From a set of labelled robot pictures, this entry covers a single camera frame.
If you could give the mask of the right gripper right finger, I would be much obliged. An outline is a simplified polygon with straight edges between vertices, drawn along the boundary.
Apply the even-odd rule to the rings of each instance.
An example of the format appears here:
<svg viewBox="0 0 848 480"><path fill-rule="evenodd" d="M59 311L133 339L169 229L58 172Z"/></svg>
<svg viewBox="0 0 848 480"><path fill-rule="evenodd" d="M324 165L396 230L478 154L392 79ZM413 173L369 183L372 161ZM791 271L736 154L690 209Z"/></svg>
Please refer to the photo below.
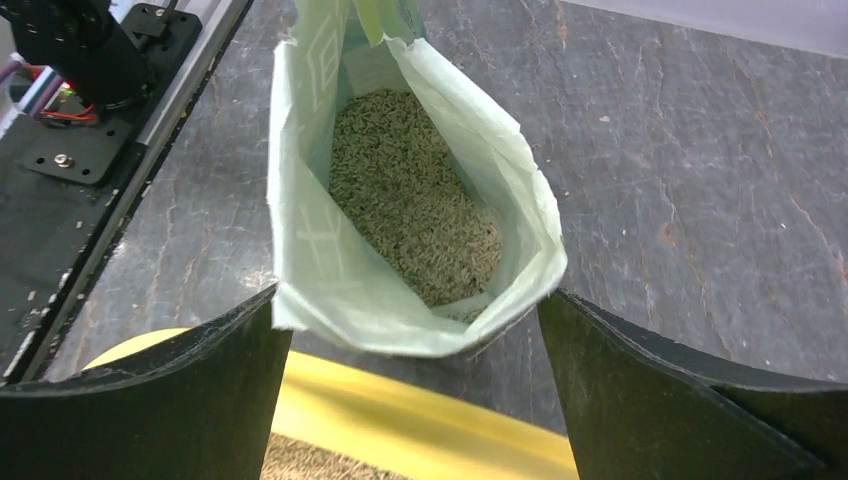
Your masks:
<svg viewBox="0 0 848 480"><path fill-rule="evenodd" d="M843 479L847 387L749 367L564 290L538 318L583 479Z"/></svg>

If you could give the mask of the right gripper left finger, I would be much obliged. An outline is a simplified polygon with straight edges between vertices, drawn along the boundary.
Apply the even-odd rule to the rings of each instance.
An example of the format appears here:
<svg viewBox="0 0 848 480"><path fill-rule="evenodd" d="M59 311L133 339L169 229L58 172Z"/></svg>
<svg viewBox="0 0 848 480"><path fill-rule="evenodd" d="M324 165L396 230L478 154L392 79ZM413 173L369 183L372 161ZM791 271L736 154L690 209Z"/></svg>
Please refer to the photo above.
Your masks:
<svg viewBox="0 0 848 480"><path fill-rule="evenodd" d="M292 335L274 289L60 382L1 391L5 479L256 479Z"/></svg>

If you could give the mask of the yellow litter box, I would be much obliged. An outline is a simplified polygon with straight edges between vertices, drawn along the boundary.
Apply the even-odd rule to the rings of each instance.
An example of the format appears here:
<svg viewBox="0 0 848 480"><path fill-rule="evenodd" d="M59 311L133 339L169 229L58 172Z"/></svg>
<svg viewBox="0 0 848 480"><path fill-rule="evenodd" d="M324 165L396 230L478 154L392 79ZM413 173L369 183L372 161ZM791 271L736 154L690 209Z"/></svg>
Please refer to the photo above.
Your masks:
<svg viewBox="0 0 848 480"><path fill-rule="evenodd" d="M414 479L576 479L569 440L465 401L292 352L272 432Z"/></svg>

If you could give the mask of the green litter bag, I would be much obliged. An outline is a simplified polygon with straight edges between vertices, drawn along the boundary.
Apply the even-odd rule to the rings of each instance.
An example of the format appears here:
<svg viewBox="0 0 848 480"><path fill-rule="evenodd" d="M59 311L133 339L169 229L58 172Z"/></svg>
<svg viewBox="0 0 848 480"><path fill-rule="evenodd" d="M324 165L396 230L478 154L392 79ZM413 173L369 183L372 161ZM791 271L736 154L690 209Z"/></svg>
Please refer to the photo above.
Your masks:
<svg viewBox="0 0 848 480"><path fill-rule="evenodd" d="M267 203L273 321L340 346L442 358L486 343L559 284L557 199L519 123L425 37L413 1L300 1L275 49ZM485 290L429 307L328 193L336 116L380 88L413 93L471 197L495 215L504 254Z"/></svg>

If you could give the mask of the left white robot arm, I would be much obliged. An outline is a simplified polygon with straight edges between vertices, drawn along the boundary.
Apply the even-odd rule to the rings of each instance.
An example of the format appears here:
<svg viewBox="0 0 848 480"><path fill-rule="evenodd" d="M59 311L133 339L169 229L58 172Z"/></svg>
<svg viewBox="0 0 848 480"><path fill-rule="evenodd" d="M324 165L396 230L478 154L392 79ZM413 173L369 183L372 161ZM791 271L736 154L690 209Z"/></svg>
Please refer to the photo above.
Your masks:
<svg viewBox="0 0 848 480"><path fill-rule="evenodd" d="M1 16L17 52L51 67L83 100L118 108L139 97L150 70L108 1L7 0Z"/></svg>

